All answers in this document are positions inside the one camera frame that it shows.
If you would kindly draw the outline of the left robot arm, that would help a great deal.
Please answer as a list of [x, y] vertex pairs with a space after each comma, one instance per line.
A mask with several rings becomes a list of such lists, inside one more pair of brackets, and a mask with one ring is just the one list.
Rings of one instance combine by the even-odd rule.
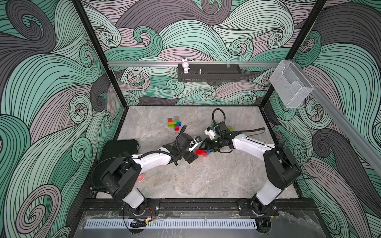
[[181, 159], [192, 163], [198, 157], [195, 150], [201, 142], [201, 137], [193, 138], [183, 133], [173, 143], [138, 154], [137, 140], [110, 141], [91, 174], [93, 188], [108, 192], [115, 201], [123, 201], [134, 210], [144, 210], [146, 198], [136, 187], [139, 176], [159, 166], [176, 164]]

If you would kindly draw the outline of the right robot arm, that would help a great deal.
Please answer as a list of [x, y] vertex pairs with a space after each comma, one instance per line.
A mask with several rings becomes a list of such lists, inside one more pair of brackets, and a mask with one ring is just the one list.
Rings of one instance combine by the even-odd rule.
[[200, 146], [201, 150], [222, 153], [223, 147], [241, 150], [251, 154], [265, 164], [267, 181], [253, 197], [252, 207], [262, 214], [276, 198], [298, 177], [304, 175], [291, 150], [284, 144], [268, 144], [244, 135], [243, 131], [230, 131], [224, 122], [205, 131], [208, 136]]

